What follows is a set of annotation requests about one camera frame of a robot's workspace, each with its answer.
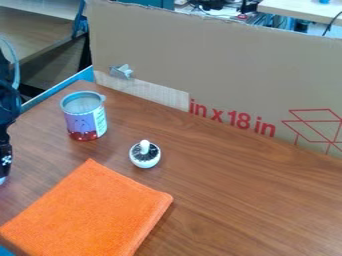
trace can rim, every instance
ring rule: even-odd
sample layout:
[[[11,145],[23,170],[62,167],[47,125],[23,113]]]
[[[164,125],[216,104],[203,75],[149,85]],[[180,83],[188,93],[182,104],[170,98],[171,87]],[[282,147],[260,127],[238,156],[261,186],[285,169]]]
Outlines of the can rim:
[[[70,102],[71,100],[74,100],[74,99],[77,99],[77,98],[81,98],[81,95],[86,95],[86,94],[90,94],[90,95],[95,95],[98,97],[99,99],[99,104],[97,106],[95,106],[92,110],[89,110],[87,112],[84,112],[84,113],[72,113],[72,112],[69,112],[65,109],[65,105],[66,103]],[[63,99],[60,101],[59,103],[59,106],[60,108],[63,110],[64,113],[67,113],[67,114],[70,114],[70,115],[85,115],[85,114],[88,114],[88,113],[91,113],[93,112],[95,109],[97,109],[98,107],[100,107],[102,105],[102,103],[106,100],[106,97],[104,95],[101,95],[97,92],[94,92],[94,91],[77,91],[77,92],[73,92],[73,93],[70,93],[66,96],[63,97]]]

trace folded microfiber cloth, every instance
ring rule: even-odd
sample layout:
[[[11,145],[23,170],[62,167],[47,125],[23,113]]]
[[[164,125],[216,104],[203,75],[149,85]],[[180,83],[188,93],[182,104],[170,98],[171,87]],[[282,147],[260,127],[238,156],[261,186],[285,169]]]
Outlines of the folded microfiber cloth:
[[[89,159],[0,235],[29,255],[133,255],[172,200]]]

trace red box diagram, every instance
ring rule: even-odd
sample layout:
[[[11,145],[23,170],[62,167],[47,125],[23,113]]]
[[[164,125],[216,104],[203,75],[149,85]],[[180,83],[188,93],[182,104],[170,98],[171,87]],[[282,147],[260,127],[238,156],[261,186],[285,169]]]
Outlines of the red box diagram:
[[[342,136],[340,138],[342,118],[335,112],[328,108],[292,109],[289,112],[295,119],[283,120],[282,123],[296,134],[295,145],[299,138],[303,138],[309,143],[327,145],[326,154],[329,153],[331,147],[342,152]]]

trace small white object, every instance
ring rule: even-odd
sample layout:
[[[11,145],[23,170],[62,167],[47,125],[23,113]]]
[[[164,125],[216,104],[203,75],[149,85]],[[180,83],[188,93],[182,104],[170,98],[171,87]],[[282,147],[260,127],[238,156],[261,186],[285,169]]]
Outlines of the small white object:
[[[140,142],[140,147],[141,147],[140,153],[142,155],[146,155],[148,153],[148,151],[150,150],[150,144],[151,143],[148,140],[142,140]]]
[[[2,184],[4,184],[5,180],[6,180],[6,177],[0,178],[0,186],[1,186]]]
[[[160,157],[160,148],[148,140],[133,145],[129,151],[132,163],[140,168],[152,168],[159,162]]]

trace can label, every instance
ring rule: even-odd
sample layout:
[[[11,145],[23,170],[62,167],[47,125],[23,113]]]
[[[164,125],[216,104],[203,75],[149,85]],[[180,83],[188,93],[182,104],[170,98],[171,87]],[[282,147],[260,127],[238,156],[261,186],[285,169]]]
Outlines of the can label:
[[[75,140],[94,140],[107,131],[106,111],[103,105],[87,114],[64,113],[70,137]]]
[[[106,112],[103,106],[94,110],[94,120],[97,137],[101,137],[107,131]]]

